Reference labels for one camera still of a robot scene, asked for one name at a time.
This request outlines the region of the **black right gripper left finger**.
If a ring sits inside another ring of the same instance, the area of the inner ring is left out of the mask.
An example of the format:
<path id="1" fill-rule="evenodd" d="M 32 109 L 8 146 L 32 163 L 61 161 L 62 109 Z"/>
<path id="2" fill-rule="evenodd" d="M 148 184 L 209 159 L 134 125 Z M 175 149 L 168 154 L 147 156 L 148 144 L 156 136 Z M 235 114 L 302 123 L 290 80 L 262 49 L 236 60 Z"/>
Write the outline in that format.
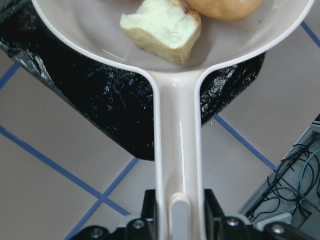
<path id="1" fill-rule="evenodd" d="M 144 192 L 140 217 L 134 218 L 126 226 L 127 240 L 158 240 L 158 207 L 156 190 Z"/>

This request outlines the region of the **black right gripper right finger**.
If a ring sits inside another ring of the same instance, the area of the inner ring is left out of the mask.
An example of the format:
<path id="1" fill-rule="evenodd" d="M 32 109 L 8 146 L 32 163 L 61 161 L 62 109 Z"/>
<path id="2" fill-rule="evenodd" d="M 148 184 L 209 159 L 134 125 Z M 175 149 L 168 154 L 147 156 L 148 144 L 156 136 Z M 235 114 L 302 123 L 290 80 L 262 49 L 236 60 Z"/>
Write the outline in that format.
<path id="1" fill-rule="evenodd" d="M 225 215 L 214 192 L 204 190 L 205 231 L 208 240 L 249 240 L 245 221 L 236 215 Z"/>

